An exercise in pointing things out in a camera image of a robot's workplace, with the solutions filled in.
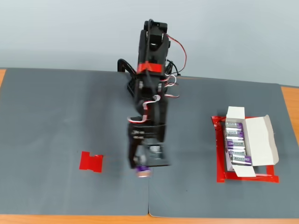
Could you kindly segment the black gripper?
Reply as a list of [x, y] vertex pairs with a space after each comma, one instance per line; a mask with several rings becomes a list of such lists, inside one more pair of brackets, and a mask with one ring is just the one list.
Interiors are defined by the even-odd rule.
[[141, 140], [145, 141], [145, 157], [148, 167], [169, 166], [170, 160], [165, 145], [162, 143], [165, 139], [166, 124], [149, 125], [145, 123], [128, 124], [128, 160], [130, 167], [134, 169], [134, 161], [137, 148]]

